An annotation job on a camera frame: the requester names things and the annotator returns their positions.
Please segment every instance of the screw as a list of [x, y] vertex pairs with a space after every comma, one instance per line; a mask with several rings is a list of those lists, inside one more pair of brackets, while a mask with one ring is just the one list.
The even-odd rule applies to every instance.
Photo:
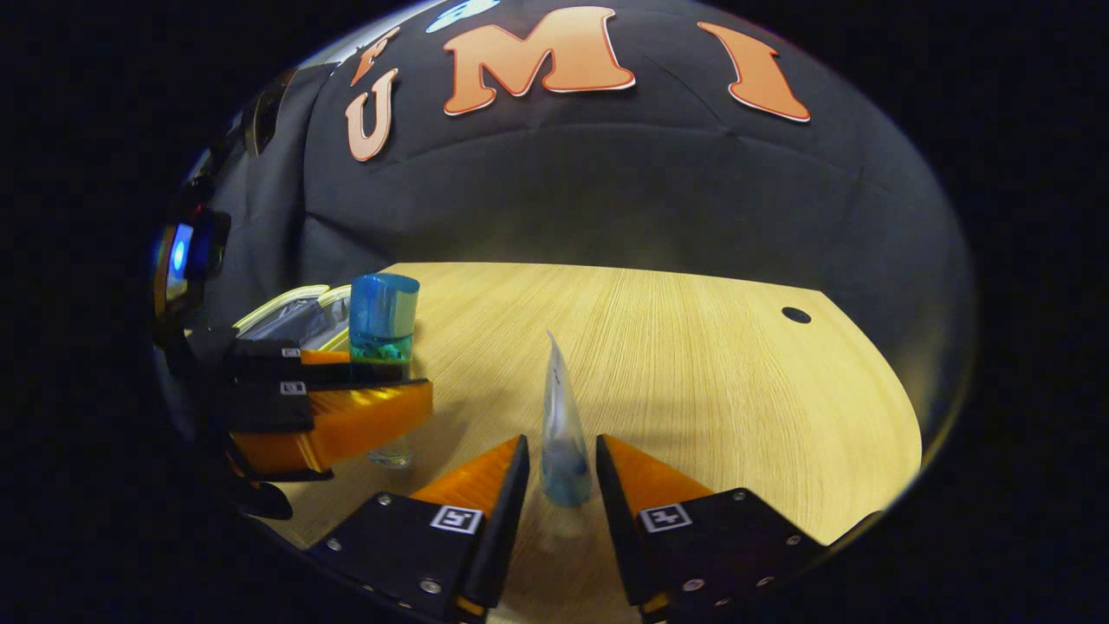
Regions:
[[442, 591], [442, 585], [439, 585], [438, 583], [431, 581], [430, 579], [425, 579], [419, 582], [419, 589], [424, 590], [429, 594], [438, 594], [439, 592]]

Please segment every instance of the blue bottle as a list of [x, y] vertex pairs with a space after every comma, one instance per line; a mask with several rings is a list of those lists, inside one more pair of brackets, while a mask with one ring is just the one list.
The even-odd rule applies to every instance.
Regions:
[[[370, 273], [355, 279], [350, 284], [350, 362], [370, 365], [377, 379], [409, 379], [418, 296], [419, 282], [404, 275]], [[408, 468], [414, 460], [405, 436], [368, 456], [394, 469]]]

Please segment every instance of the led light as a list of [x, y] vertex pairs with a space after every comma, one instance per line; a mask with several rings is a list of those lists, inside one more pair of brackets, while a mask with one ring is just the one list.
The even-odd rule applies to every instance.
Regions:
[[173, 269], [181, 270], [181, 266], [185, 263], [185, 241], [177, 241], [177, 244], [173, 247]]

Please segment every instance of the blue liquid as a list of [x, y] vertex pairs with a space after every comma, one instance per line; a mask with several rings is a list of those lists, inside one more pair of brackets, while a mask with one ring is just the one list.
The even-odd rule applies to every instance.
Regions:
[[543, 444], [542, 488], [550, 502], [574, 508], [589, 500], [589, 463], [584, 449], [572, 441], [552, 440]]

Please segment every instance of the blue light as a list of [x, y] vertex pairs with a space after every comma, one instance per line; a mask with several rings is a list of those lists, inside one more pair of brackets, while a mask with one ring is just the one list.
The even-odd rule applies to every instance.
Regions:
[[173, 246], [173, 269], [181, 270], [181, 265], [185, 263], [185, 241], [177, 241]]
[[430, 33], [437, 30], [442, 30], [458, 20], [474, 17], [482, 11], [488, 11], [497, 4], [500, 4], [500, 0], [467, 0], [461, 4], [447, 9], [440, 13], [439, 18], [431, 22], [431, 25], [427, 27], [425, 32]]

